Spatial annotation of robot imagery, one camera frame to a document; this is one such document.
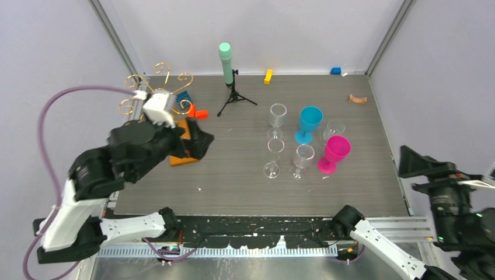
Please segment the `yellow toy block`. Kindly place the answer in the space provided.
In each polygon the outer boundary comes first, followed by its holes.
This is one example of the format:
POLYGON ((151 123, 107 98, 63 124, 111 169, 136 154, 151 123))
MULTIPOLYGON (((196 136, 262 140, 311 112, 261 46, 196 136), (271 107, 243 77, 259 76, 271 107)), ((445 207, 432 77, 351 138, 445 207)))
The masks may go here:
POLYGON ((264 84, 265 85, 269 85, 270 84, 271 79, 272 79, 272 76, 273 76, 273 70, 272 69, 268 69, 266 71, 266 75, 264 77, 264 84))

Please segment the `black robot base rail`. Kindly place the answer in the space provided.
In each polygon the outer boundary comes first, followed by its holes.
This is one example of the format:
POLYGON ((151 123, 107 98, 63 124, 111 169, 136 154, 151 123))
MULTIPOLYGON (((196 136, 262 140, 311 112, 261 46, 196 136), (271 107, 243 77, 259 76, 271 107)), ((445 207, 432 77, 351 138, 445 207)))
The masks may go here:
POLYGON ((332 230, 331 218, 290 216, 180 216, 175 237, 121 241, 101 258, 336 257, 362 245, 332 230))

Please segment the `pink wine glass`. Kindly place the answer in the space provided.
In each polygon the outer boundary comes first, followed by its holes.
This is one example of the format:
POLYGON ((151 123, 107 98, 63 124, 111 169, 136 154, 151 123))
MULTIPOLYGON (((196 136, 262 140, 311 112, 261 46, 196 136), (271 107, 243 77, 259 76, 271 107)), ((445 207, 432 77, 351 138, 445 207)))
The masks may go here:
POLYGON ((324 156, 318 160, 318 169, 324 174, 332 174, 337 169, 338 162, 344 160, 351 152, 350 141, 341 135, 331 136, 327 140, 324 156))

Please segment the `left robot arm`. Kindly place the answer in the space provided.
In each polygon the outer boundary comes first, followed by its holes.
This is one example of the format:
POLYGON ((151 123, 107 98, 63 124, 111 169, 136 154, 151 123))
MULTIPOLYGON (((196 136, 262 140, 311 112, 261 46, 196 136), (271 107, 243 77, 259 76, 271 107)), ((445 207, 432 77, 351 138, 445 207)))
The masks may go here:
POLYGON ((186 130, 149 121, 132 120, 110 131, 105 146, 81 153, 69 169, 61 206, 50 215, 37 249, 40 264, 84 260, 102 247, 134 239, 178 237, 180 224, 166 207, 133 218, 107 219, 93 216, 126 183, 136 183, 168 156, 202 159, 214 136, 203 131, 193 118, 186 130))

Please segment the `mint green microphone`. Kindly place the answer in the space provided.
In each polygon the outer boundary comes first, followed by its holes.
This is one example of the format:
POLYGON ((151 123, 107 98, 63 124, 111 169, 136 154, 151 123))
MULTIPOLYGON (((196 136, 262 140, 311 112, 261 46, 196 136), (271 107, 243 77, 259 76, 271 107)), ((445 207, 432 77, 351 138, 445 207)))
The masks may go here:
POLYGON ((232 86, 235 80, 232 68, 232 56, 231 45, 227 42, 221 43, 219 45, 219 58, 222 63, 224 81, 227 86, 232 86))

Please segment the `blue toy brick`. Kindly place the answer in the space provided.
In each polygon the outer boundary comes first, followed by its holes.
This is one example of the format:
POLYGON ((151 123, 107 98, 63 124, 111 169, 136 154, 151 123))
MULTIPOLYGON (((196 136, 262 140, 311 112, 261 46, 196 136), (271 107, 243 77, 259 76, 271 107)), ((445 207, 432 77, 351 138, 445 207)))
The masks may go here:
POLYGON ((182 109, 188 109, 193 104, 193 101, 188 91, 185 90, 176 95, 176 103, 182 109))

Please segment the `orange toy block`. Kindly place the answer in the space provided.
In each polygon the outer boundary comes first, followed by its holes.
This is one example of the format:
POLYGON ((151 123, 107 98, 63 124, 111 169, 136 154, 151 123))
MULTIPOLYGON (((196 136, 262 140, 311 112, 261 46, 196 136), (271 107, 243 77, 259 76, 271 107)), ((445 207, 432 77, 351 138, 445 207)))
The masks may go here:
POLYGON ((188 112, 188 117, 197 118, 197 119, 208 118, 208 111, 207 110, 197 110, 195 104, 191 105, 190 107, 191 107, 191 109, 188 112))

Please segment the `black mini tripod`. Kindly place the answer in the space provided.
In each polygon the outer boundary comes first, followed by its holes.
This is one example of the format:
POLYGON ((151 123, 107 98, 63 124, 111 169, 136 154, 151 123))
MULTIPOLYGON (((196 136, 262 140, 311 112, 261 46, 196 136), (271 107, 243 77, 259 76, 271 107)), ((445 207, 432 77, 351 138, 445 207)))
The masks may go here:
POLYGON ((220 111, 217 113, 217 117, 220 117, 223 110, 225 109, 225 107, 228 105, 228 104, 232 104, 232 103, 236 103, 236 102, 241 102, 241 101, 247 101, 249 103, 252 103, 253 105, 257 106, 258 104, 256 102, 254 102, 253 100, 250 100, 248 99, 247 97, 245 96, 242 96, 236 89, 235 89, 235 85, 236 85, 236 82, 235 82, 235 78, 236 78, 236 75, 239 75, 239 70, 238 69, 233 69, 232 70, 232 82, 231 83, 227 83, 226 84, 226 87, 230 90, 230 94, 229 94, 229 97, 227 99, 227 101, 224 103, 224 105, 222 106, 222 108, 220 109, 220 111))

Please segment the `blue wine glass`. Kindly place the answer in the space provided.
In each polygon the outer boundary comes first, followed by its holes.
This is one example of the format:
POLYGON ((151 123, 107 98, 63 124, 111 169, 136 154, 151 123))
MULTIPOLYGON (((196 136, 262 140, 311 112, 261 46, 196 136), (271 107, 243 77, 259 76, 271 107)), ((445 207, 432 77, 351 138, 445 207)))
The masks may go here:
POLYGON ((315 106, 308 106, 301 110, 299 116, 299 130, 295 133, 295 140, 300 145, 308 145, 312 142, 312 133, 319 127, 323 120, 323 112, 315 106))

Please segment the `orange wooden rack base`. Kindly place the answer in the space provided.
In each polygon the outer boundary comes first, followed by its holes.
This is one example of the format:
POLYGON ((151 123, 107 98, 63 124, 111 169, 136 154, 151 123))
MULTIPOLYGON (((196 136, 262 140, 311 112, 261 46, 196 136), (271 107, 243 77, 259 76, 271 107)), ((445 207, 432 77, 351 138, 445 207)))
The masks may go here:
MULTIPOLYGON (((189 126, 187 124, 186 119, 176 121, 176 124, 178 127, 181 127, 185 130, 185 132, 181 136, 181 140, 190 140, 191 135, 190 135, 189 126)), ((169 163, 170 163, 171 167, 199 162, 198 159, 191 157, 189 150, 184 148, 183 150, 179 150, 179 151, 180 151, 180 153, 179 153, 180 157, 173 156, 173 155, 169 156, 169 163)))

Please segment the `clear wine glass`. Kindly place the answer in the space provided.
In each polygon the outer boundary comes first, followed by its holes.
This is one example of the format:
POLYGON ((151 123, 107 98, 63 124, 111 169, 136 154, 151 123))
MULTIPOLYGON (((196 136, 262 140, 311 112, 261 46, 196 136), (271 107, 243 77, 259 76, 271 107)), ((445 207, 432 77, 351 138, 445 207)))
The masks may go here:
POLYGON ((285 105, 281 103, 275 103, 270 107, 270 128, 267 130, 268 139, 281 139, 283 137, 283 131, 281 127, 285 124, 286 116, 287 108, 285 105))
POLYGON ((335 135, 341 135, 345 131, 345 125, 340 120, 330 120, 323 131, 323 144, 326 145, 329 138, 335 135))
POLYGON ((265 164, 263 171, 268 179, 275 179, 280 175, 281 169, 278 165, 285 143, 281 139, 273 138, 268 141, 267 149, 269 161, 265 164))
POLYGON ((306 176, 308 167, 315 158, 315 150, 311 145, 299 145, 292 157, 293 165, 290 168, 290 175, 293 179, 301 180, 306 176))

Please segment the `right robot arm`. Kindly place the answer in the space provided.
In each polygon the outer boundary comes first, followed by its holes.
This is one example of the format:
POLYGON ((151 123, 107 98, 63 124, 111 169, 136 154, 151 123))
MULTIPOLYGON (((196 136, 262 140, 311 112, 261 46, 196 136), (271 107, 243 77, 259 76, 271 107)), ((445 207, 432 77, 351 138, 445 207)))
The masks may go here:
MULTIPOLYGON (((494 189, 494 167, 485 175, 468 174, 452 162, 440 162, 401 146, 398 177, 418 176, 428 180, 412 184, 412 189, 429 198, 437 237, 433 245, 458 253, 451 261, 464 279, 494 279, 494 208, 473 211, 470 201, 472 192, 494 189)), ((330 228, 338 240, 353 239, 372 251, 402 279, 454 278, 442 268, 405 252, 350 205, 335 214, 330 228)))

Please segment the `small blue block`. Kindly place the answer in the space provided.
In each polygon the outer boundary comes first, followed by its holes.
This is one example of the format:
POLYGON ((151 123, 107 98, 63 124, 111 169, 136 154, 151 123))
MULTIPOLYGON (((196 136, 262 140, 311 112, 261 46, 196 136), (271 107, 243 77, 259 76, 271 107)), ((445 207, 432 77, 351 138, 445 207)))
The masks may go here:
POLYGON ((342 74, 342 69, 340 67, 333 67, 330 70, 331 75, 341 75, 342 74))

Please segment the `tan wooden arch block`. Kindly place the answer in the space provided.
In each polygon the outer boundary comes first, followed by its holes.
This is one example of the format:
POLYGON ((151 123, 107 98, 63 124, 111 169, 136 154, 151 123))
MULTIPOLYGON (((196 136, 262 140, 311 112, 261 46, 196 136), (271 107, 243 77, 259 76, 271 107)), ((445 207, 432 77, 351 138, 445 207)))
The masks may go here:
POLYGON ((354 96, 353 94, 349 95, 348 100, 349 100, 349 102, 355 103, 355 104, 366 104, 368 101, 367 97, 357 97, 357 96, 354 96))

